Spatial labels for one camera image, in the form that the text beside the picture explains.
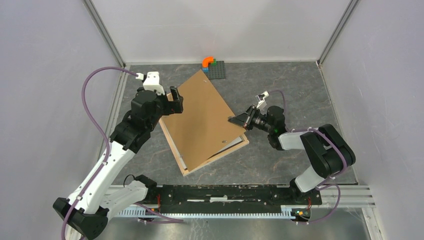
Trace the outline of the printed photo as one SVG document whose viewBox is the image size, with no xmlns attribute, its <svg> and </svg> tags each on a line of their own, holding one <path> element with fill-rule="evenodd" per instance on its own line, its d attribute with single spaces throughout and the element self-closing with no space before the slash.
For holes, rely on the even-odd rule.
<svg viewBox="0 0 424 240">
<path fill-rule="evenodd" d="M 227 155 L 230 153 L 233 153 L 245 146 L 247 146 L 250 143 L 250 141 L 247 139 L 247 137 L 243 134 L 236 138 L 234 141 L 232 141 L 230 144 L 228 144 L 225 148 L 217 152 L 216 154 L 212 155 L 205 161 L 201 162 L 200 164 L 197 164 L 193 169 L 189 169 L 186 162 L 183 159 L 183 156 L 181 154 L 177 154 L 178 157 L 176 158 L 176 162 L 181 170 L 181 173 L 183 176 L 187 176 Z"/>
</svg>

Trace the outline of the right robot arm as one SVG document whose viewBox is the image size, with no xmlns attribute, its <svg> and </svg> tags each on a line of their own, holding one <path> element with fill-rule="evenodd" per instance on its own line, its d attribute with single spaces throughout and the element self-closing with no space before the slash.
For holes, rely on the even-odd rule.
<svg viewBox="0 0 424 240">
<path fill-rule="evenodd" d="M 288 196 L 295 204 L 302 204 L 310 192 L 320 189 L 326 181 L 356 162 L 353 150 L 333 125 L 288 130 L 284 109 L 279 106 L 272 105 L 262 114 L 252 105 L 246 112 L 229 117 L 228 121 L 248 131 L 256 128 L 266 132 L 269 144 L 278 151 L 306 152 L 309 167 L 289 183 Z"/>
</svg>

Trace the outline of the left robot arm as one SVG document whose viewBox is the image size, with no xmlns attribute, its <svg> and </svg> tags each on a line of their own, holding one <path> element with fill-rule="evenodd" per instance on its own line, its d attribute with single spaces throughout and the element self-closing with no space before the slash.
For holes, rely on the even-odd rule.
<svg viewBox="0 0 424 240">
<path fill-rule="evenodd" d="M 151 204 L 156 200 L 157 190 L 138 179 L 109 197 L 105 194 L 121 169 L 151 137 L 160 118 L 183 112 L 184 98 L 175 86 L 170 87 L 170 94 L 172 99 L 165 93 L 140 87 L 130 110 L 116 125 L 108 146 L 88 176 L 68 197 L 59 197 L 53 203 L 64 224 L 85 240 L 96 239 L 109 220 L 130 205 L 139 201 Z"/>
</svg>

